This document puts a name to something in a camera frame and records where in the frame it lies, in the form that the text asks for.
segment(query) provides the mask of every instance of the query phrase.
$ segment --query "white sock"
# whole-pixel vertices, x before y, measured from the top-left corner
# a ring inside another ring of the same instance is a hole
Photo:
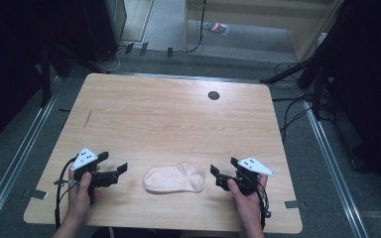
[[[205,173],[185,162],[176,167],[150,169],[144,177],[144,187],[157,192],[203,191]]]

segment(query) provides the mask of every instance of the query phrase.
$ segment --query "table leg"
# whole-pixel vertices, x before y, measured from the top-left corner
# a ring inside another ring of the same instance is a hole
[[[315,50],[316,40],[320,32],[318,30],[315,32],[288,30],[287,35],[289,36],[297,61],[301,62],[306,60],[310,56],[310,52]]]
[[[188,51],[188,10],[189,0],[185,1],[185,18],[184,18],[184,53]]]

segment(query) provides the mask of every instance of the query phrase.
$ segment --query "human arm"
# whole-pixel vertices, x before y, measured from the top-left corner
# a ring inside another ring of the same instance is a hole
[[[259,182],[263,187],[266,187],[267,180],[268,176],[259,175]],[[242,228],[246,232],[246,237],[264,238],[265,234],[261,228],[261,209],[257,193],[253,192],[249,196],[243,195],[233,179],[229,179],[227,184],[234,197]]]
[[[69,170],[69,179],[73,179],[73,172]],[[74,185],[68,192],[68,209],[66,216],[54,234],[54,238],[73,238],[88,218],[90,200],[88,187],[91,183],[91,174],[85,173],[79,185]],[[98,189],[94,190],[94,197],[98,197]]]

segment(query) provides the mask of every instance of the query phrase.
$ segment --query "wooden table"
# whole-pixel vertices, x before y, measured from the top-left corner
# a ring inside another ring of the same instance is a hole
[[[217,91],[218,100],[207,94]],[[299,233],[295,193],[269,88],[212,80],[90,74],[76,99],[37,189],[24,214],[29,223],[55,223],[54,181],[86,146],[109,152],[101,171],[129,163],[119,183],[101,188],[89,225],[205,231],[239,231],[231,194],[215,185],[211,164],[235,176],[230,158],[256,157],[276,173],[268,180],[272,218],[266,232]],[[153,194],[143,186],[150,168],[191,162],[204,169],[201,193]],[[64,217],[67,199],[61,205]]]
[[[341,3],[342,0],[208,0],[203,19],[286,29],[298,61],[303,61],[315,49],[320,34],[332,26]],[[186,0],[184,52],[188,49],[188,20],[200,21],[201,6],[203,0]]]

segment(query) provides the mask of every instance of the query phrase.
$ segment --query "wrist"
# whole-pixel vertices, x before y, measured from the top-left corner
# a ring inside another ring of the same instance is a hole
[[[246,238],[265,238],[264,231],[259,222],[246,223],[243,225],[243,229],[246,233]]]
[[[65,237],[76,237],[81,226],[81,221],[75,219],[73,216],[67,215],[58,230],[63,231],[66,235]]]

